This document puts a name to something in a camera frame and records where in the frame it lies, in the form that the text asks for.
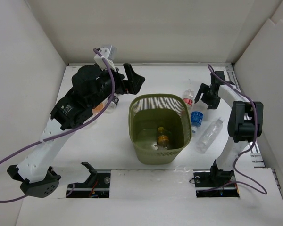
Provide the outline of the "red label clear bottle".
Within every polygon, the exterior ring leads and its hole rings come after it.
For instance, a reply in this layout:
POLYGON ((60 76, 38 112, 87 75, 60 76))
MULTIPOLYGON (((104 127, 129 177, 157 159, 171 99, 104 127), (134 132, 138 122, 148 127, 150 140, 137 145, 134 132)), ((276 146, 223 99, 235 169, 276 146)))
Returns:
POLYGON ((186 106, 187 106, 187 109, 190 111, 193 107, 193 104, 194 104, 194 91, 188 89, 184 92, 183 94, 183 101, 185 102, 186 106))

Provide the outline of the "blue label clear bottle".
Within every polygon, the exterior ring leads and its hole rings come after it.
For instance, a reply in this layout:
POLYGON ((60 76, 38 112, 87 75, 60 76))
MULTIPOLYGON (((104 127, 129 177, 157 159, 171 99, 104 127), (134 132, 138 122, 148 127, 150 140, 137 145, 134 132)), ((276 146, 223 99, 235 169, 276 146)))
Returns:
POLYGON ((192 133, 196 133, 198 128, 202 124, 204 114, 200 111, 193 111, 191 113, 191 130, 192 133))

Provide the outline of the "black label clear bottle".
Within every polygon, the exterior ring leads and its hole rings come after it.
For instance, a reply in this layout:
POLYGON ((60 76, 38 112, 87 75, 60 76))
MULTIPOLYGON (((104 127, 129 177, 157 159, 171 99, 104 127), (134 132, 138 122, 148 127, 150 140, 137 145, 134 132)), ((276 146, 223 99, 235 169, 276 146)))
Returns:
POLYGON ((118 103, 119 103, 119 95, 115 94, 105 112, 112 113, 116 109, 118 103))

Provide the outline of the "clear ribbed plastic bottle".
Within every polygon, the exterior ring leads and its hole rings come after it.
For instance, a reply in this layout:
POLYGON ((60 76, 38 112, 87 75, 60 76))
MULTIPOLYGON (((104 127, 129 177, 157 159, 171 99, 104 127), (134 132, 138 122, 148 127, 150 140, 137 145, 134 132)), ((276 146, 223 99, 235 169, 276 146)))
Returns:
POLYGON ((222 117, 219 117, 217 120, 211 122, 211 124, 196 142, 196 148, 198 152, 205 153, 210 148, 223 128, 223 122, 224 119, 222 117))

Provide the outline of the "orange label yellow cap bottle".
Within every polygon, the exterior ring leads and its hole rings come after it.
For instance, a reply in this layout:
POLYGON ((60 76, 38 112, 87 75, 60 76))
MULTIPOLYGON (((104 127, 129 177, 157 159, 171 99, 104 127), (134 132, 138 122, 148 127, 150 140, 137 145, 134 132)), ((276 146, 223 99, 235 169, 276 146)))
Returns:
POLYGON ((170 132, 167 129, 165 129, 164 127, 158 127, 157 145, 158 145, 158 150, 169 150, 169 149, 171 149, 170 132))

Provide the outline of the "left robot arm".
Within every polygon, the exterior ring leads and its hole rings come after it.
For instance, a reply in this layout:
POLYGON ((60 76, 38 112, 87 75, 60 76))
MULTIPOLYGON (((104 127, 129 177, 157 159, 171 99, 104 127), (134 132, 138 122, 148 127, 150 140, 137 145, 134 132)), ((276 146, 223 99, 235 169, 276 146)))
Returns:
POLYGON ((93 110, 99 104, 112 100, 114 94, 136 95, 140 91, 145 78, 129 63, 123 67, 125 74, 97 64, 85 65, 73 75, 72 87, 52 109, 40 141, 31 145, 33 152, 7 169, 13 180, 21 182, 24 195, 44 198, 61 185, 82 183, 89 187, 95 183, 97 172, 87 162, 77 167, 54 167, 52 163, 66 141, 98 117, 93 110))

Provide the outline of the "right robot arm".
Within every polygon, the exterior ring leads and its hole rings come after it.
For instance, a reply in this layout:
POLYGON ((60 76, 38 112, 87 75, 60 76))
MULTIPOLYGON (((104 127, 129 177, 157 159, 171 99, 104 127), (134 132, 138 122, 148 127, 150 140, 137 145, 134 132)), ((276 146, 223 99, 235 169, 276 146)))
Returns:
POLYGON ((238 159, 251 151, 256 139, 261 136, 264 106, 262 102, 252 101, 233 83, 226 81, 223 71, 215 71, 212 67, 209 70, 211 84, 200 85, 195 103, 206 106, 208 110, 215 110, 220 101, 224 100, 231 108, 225 147, 209 172, 200 175, 200 185, 206 183, 209 190, 217 190, 234 183, 232 178, 238 172, 238 159))

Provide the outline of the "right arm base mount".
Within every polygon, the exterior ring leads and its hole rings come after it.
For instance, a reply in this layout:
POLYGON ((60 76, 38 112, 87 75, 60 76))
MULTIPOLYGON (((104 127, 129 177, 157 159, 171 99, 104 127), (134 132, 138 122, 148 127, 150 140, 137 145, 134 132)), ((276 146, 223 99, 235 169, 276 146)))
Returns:
POLYGON ((189 180, 195 185, 197 198, 239 198, 239 191, 235 183, 234 171, 219 170, 213 165, 210 170, 194 170, 193 177, 189 180))

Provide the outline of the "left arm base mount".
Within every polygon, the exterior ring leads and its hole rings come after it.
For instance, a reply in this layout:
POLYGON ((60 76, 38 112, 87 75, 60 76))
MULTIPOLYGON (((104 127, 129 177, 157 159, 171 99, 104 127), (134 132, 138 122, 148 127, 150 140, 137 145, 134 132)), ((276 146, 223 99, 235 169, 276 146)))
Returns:
POLYGON ((67 185, 66 198, 109 198, 111 170, 96 170, 88 162, 81 163, 89 172, 81 183, 67 185))

